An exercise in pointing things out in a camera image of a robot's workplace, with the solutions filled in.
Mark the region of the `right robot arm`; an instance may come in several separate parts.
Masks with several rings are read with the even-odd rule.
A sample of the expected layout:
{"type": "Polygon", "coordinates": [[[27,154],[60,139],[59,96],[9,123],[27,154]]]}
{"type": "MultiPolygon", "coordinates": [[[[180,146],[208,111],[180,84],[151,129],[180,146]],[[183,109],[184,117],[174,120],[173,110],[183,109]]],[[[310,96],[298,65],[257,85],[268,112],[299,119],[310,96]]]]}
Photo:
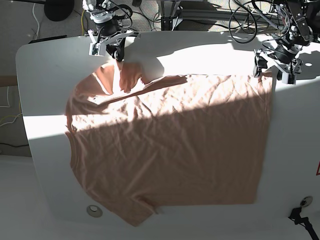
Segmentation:
{"type": "Polygon", "coordinates": [[[113,59],[123,61],[126,38],[140,35],[132,28],[132,9],[112,0],[84,0],[82,8],[89,13],[97,29],[87,31],[91,39],[89,55],[103,57],[109,54],[113,59]]]}

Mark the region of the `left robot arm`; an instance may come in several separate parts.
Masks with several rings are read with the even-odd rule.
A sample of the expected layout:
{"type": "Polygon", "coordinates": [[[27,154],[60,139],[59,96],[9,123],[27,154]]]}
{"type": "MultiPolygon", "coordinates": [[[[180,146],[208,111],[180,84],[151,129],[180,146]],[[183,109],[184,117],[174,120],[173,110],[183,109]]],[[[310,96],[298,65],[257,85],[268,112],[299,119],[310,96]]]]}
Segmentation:
{"type": "Polygon", "coordinates": [[[318,0],[276,0],[271,4],[275,6],[276,15],[282,17],[283,26],[274,24],[258,8],[254,0],[251,1],[258,14],[272,27],[281,31],[281,36],[272,36],[277,47],[265,51],[259,49],[254,52],[253,76],[261,78],[263,69],[266,69],[267,59],[271,59],[278,68],[277,79],[284,84],[294,85],[297,75],[301,73],[303,61],[297,54],[303,47],[317,42],[320,34],[320,2],[318,0]]]}

